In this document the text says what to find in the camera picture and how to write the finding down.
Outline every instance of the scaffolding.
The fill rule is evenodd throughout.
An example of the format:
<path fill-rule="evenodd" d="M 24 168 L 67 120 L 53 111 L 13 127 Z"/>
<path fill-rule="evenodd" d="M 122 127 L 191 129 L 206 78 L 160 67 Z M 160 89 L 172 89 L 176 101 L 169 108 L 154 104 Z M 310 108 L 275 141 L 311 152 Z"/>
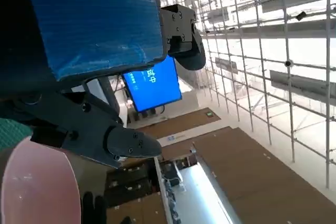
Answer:
<path fill-rule="evenodd" d="M 273 7 L 272 1 L 279 1 L 280 8 Z M 331 158 L 336 142 L 331 142 L 330 137 L 331 124 L 336 122 L 336 90 L 331 78 L 336 61 L 330 58 L 331 41 L 336 37 L 336 7 L 333 0 L 304 1 L 162 0 L 162 5 L 177 3 L 196 11 L 197 29 L 207 56 L 206 66 L 200 70 L 206 72 L 207 84 L 199 85 L 204 95 L 208 90 L 211 100 L 224 105 L 223 109 L 235 114 L 238 121 L 240 112 L 247 112 L 252 131 L 255 119 L 266 123 L 270 145 L 271 129 L 288 137 L 292 162 L 297 159 L 297 144 L 324 158 L 325 186 L 329 188 L 330 165 L 336 165 Z M 307 49 L 299 48 L 305 42 Z M 319 54 L 310 57 L 309 47 Z M 299 55 L 300 50 L 305 51 L 302 55 L 306 54 L 306 58 Z M 221 66 L 221 60 L 228 62 L 226 67 Z M 286 83 L 277 83 L 271 72 L 285 74 Z M 203 82 L 201 74 L 197 78 Z M 309 78 L 312 83 L 322 84 L 321 92 L 300 86 L 309 86 Z M 230 103 L 235 112 L 229 109 Z M 309 129 L 323 132 L 324 151 L 306 141 L 302 133 Z"/>

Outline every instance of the white surface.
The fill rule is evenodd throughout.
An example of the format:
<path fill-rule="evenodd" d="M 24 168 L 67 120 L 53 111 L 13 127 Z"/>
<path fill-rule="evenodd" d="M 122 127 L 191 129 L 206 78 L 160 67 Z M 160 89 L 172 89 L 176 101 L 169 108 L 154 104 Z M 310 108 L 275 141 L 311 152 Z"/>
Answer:
<path fill-rule="evenodd" d="M 230 224 L 214 188 L 199 165 L 180 171 L 184 187 L 175 186 L 176 210 L 183 224 Z"/>
<path fill-rule="evenodd" d="M 104 95 L 104 92 L 99 84 L 98 79 L 94 79 L 92 81 L 89 81 L 87 83 L 88 88 L 90 90 L 90 93 L 93 94 L 94 96 L 98 97 L 100 100 L 104 101 L 105 103 L 108 104 L 107 99 Z"/>
<path fill-rule="evenodd" d="M 182 100 L 165 105 L 165 110 L 162 114 L 149 117 L 137 122 L 132 122 L 128 125 L 128 128 L 138 129 L 151 125 L 153 123 L 159 123 L 169 118 L 174 118 L 179 115 L 187 114 L 198 110 L 197 90 L 182 93 Z"/>

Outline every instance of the cable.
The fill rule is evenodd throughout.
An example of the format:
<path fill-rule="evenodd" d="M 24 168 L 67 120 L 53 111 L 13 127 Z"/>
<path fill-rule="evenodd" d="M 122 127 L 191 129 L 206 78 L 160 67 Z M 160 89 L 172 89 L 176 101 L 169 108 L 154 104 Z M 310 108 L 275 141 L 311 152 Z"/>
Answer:
<path fill-rule="evenodd" d="M 163 105 L 163 110 L 162 110 L 162 112 L 160 113 L 160 115 L 163 114 L 163 112 L 165 111 L 165 109 L 166 109 L 166 107 L 165 107 L 165 105 Z"/>
<path fill-rule="evenodd" d="M 115 85 L 114 93 L 117 91 L 119 79 L 120 79 L 120 75 L 117 76 L 117 84 Z"/>

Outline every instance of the blue tape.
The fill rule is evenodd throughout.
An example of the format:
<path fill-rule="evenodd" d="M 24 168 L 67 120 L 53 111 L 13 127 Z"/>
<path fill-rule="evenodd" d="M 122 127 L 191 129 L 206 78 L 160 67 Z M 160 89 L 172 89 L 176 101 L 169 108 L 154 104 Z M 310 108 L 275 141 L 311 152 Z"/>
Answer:
<path fill-rule="evenodd" d="M 162 58 L 155 0 L 31 0 L 57 80 Z"/>

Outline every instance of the teal fabric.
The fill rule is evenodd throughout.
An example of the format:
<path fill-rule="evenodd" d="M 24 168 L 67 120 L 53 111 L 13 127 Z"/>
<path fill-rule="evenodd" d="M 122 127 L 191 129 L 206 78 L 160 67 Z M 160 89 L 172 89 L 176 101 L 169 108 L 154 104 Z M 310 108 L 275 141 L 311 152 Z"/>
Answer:
<path fill-rule="evenodd" d="M 0 151 L 8 147 L 15 147 L 31 134 L 32 130 L 29 127 L 13 120 L 0 118 Z"/>

